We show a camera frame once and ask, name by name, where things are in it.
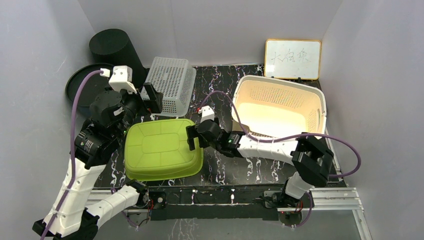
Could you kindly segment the large black plastic bucket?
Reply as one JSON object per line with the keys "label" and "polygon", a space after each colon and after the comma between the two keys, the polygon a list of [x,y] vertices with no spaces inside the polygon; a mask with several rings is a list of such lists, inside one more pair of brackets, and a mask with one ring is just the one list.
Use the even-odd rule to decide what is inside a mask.
{"label": "large black plastic bucket", "polygon": [[88,47],[97,63],[132,68],[132,83],[137,89],[145,83],[146,69],[129,35],[124,30],[118,28],[102,30],[90,39]]}

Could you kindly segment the green perforated plastic basket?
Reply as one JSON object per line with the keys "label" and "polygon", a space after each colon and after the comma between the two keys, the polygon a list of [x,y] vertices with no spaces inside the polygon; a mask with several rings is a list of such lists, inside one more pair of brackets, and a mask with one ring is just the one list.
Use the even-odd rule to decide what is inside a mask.
{"label": "green perforated plastic basket", "polygon": [[187,114],[197,70],[187,59],[156,56],[146,82],[163,94],[159,116],[183,117]]}

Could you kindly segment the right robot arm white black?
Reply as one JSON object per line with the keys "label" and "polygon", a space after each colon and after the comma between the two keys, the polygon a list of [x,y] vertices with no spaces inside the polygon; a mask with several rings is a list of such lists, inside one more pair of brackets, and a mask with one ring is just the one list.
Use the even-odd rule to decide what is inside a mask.
{"label": "right robot arm white black", "polygon": [[211,147],[228,158],[263,158],[288,163],[295,173],[280,192],[263,193],[259,198],[266,208],[296,207],[305,193],[327,185],[333,152],[314,135],[302,133],[293,143],[277,139],[252,139],[243,131],[226,131],[217,120],[207,119],[186,127],[191,151]]}

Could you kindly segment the beige perforated plastic basket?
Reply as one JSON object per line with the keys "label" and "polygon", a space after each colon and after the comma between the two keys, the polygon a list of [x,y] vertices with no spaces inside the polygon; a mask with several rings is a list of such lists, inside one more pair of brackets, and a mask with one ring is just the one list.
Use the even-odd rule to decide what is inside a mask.
{"label": "beige perforated plastic basket", "polygon": [[246,75],[237,84],[232,102],[233,130],[245,128],[255,136],[277,139],[303,132],[325,133],[326,99],[316,87]]}

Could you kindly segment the solid green plastic tub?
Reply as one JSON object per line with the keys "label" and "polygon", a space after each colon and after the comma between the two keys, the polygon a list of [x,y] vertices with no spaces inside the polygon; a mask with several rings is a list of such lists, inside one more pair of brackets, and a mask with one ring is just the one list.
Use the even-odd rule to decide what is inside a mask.
{"label": "solid green plastic tub", "polygon": [[124,144],[126,176],[140,182],[162,181],[196,175],[203,167],[204,150],[195,141],[190,150],[186,118],[146,121],[132,125]]}

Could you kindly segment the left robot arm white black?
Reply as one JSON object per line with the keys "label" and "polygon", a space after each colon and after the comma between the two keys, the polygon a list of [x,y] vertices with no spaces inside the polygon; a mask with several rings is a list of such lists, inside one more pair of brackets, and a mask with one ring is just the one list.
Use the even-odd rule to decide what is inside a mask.
{"label": "left robot arm white black", "polygon": [[130,94],[124,89],[98,94],[80,132],[71,131],[68,170],[57,199],[47,216],[32,226],[41,238],[92,240],[113,216],[129,207],[145,208],[149,204],[148,187],[131,180],[107,198],[87,206],[99,175],[129,135],[135,118],[162,110],[163,94],[149,82],[143,88],[148,94],[145,100],[138,92]]}

